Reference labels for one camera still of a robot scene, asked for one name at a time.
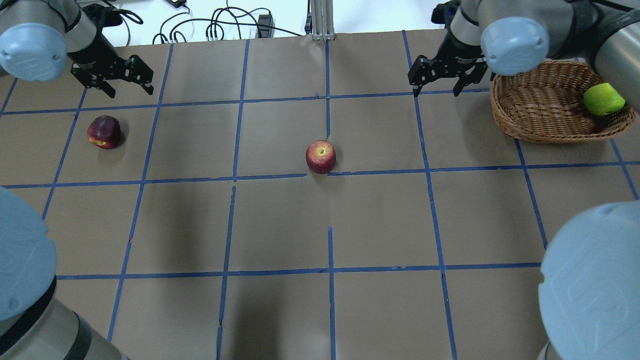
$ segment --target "light blue cover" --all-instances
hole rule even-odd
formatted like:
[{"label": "light blue cover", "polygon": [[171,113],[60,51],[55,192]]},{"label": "light blue cover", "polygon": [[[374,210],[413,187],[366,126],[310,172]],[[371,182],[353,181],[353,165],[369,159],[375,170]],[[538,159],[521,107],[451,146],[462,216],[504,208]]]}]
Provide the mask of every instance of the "light blue cover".
[{"label": "light blue cover", "polygon": [[571,219],[547,248],[540,311],[564,360],[640,359],[640,202]]},{"label": "light blue cover", "polygon": [[57,79],[67,66],[67,42],[44,24],[13,26],[0,35],[0,66],[22,80]]},{"label": "light blue cover", "polygon": [[549,52],[549,34],[527,17],[505,17],[490,24],[480,38],[487,65],[511,76],[538,66]]},{"label": "light blue cover", "polygon": [[0,320],[33,305],[56,274],[47,226],[20,197],[0,186]]}]

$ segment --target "apple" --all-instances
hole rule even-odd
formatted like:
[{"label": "apple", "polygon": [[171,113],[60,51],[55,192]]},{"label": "apple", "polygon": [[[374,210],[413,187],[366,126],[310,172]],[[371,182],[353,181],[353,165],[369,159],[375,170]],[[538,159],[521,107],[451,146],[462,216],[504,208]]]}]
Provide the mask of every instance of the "apple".
[{"label": "apple", "polygon": [[89,141],[102,149],[113,149],[120,143],[120,123],[114,117],[101,115],[86,131]]},{"label": "apple", "polygon": [[584,92],[584,106],[596,116],[613,114],[624,105],[624,98],[609,83],[598,84]]},{"label": "apple", "polygon": [[326,140],[318,140],[307,148],[307,165],[317,174],[326,174],[335,166],[335,150]]}]

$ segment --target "power adapter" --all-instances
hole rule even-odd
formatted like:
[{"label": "power adapter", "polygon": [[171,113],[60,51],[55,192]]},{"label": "power adapter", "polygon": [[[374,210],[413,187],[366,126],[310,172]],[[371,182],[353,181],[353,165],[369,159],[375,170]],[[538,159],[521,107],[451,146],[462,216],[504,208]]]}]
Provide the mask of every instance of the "power adapter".
[{"label": "power adapter", "polygon": [[258,32],[256,32],[256,38],[272,38],[273,37],[273,28],[268,28],[267,26],[275,26],[273,22],[273,16],[271,15],[259,15],[258,16]]}]

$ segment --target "green apple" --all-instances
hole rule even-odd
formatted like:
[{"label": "green apple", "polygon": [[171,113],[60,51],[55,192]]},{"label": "green apple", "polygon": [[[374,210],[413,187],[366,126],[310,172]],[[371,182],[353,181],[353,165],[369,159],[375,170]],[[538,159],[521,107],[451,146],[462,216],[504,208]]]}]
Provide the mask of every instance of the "green apple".
[{"label": "green apple", "polygon": [[584,105],[590,113],[604,116],[622,109],[625,100],[611,84],[602,83],[589,88],[584,93]]}]

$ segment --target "wicker basket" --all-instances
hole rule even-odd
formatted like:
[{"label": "wicker basket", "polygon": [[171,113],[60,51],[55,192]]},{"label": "wicker basket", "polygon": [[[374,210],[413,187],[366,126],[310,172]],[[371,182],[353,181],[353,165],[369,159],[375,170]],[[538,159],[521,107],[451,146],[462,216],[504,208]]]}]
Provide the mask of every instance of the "wicker basket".
[{"label": "wicker basket", "polygon": [[612,138],[629,128],[629,105],[605,117],[587,112],[584,92],[605,82],[584,63],[544,61],[515,76],[497,75],[491,85],[495,123],[507,135],[534,143],[577,143]]}]

